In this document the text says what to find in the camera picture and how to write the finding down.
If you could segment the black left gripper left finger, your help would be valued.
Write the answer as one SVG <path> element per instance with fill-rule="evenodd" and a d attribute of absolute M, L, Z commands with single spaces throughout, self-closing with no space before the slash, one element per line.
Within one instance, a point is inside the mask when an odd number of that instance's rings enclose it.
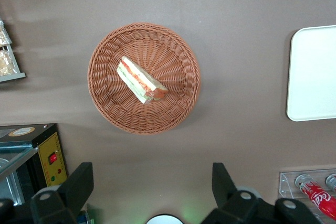
<path fill-rule="evenodd" d="M 61 185 L 46 187 L 31 199 L 34 223 L 76 223 L 93 188 L 93 165 L 83 162 Z"/>

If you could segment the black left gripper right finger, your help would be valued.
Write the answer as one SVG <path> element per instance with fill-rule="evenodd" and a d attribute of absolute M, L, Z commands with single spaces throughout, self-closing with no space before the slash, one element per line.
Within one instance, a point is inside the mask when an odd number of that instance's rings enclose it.
<path fill-rule="evenodd" d="M 222 163 L 213 163 L 212 192 L 217 207 L 202 223 L 262 223 L 259 199 L 248 190 L 238 190 Z"/>

